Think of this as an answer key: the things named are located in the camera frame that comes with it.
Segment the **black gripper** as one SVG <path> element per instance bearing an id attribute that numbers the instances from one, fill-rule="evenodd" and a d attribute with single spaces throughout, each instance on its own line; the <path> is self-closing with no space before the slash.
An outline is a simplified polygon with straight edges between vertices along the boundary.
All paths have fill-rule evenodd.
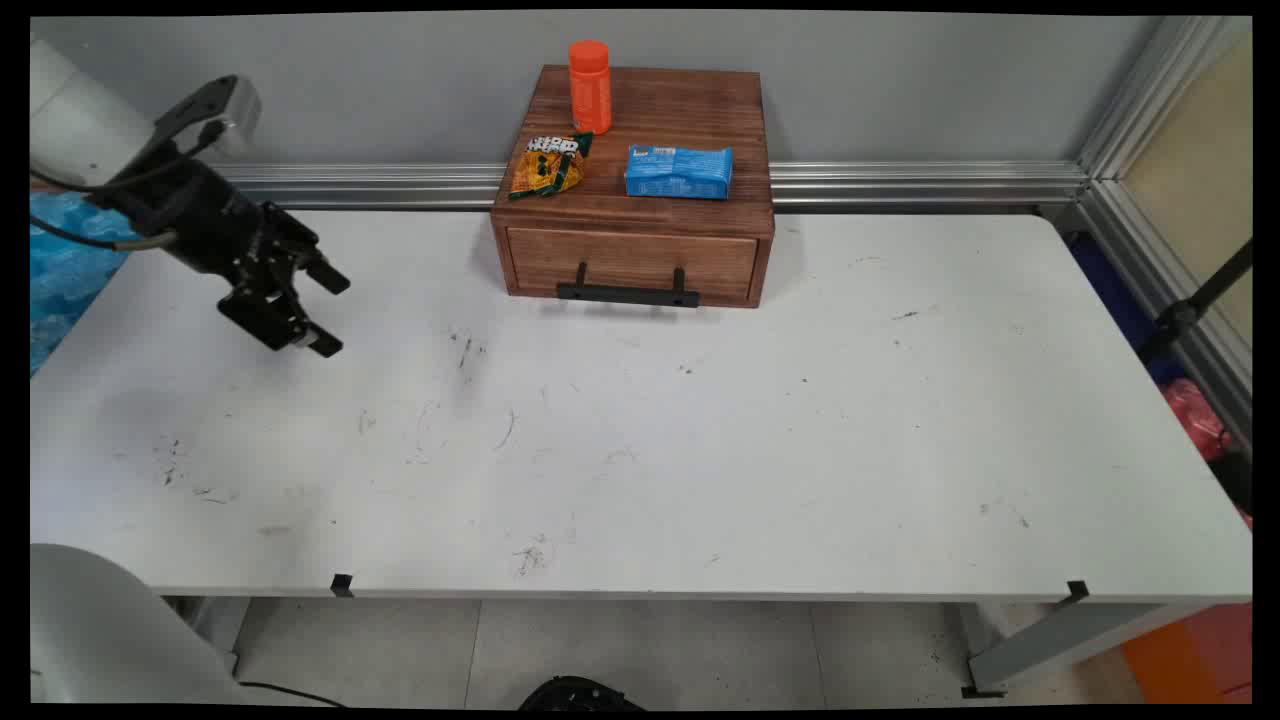
<path id="1" fill-rule="evenodd" d="M 332 357 L 344 348 L 285 291 L 294 272 L 333 295 L 351 287 L 317 234 L 278 205 L 248 199 L 204 161 L 150 152 L 88 199 L 120 213 L 140 237 L 175 234 L 164 249 L 192 270 L 250 284 L 221 299 L 218 311 L 271 351 L 300 347 Z"/>

